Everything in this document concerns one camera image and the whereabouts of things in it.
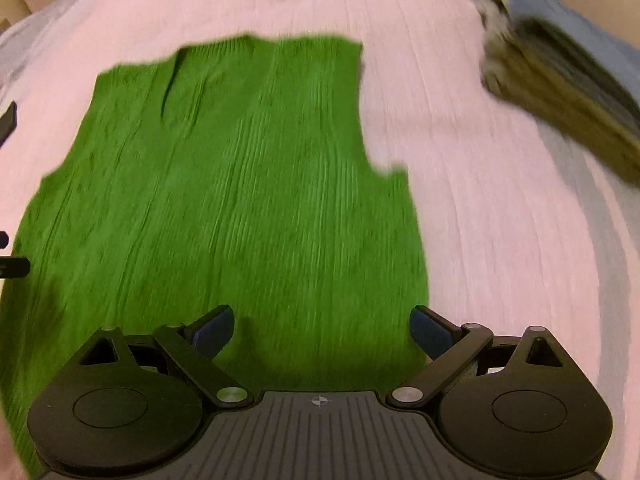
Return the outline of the green knit sweater vest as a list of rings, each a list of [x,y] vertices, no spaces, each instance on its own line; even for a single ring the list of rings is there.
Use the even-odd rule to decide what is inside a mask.
[[[247,389],[381,392],[423,356],[428,297],[405,170],[375,170],[361,46],[239,36],[96,78],[28,204],[1,296],[1,402],[29,477],[32,400],[95,330],[147,334],[228,304],[218,366]]]

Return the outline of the folded olive grey garments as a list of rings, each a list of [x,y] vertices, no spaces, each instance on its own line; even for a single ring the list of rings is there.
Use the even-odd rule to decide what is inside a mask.
[[[486,90],[582,144],[617,177],[639,184],[639,110],[613,77],[551,24],[514,24],[506,0],[480,0]]]

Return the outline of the folded blue garment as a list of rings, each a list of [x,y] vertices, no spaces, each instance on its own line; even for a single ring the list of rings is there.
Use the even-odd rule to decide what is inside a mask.
[[[635,101],[639,99],[639,50],[609,34],[559,0],[508,0],[511,24],[524,30],[537,26],[561,44],[559,49],[586,63],[593,75],[610,76],[612,83]]]

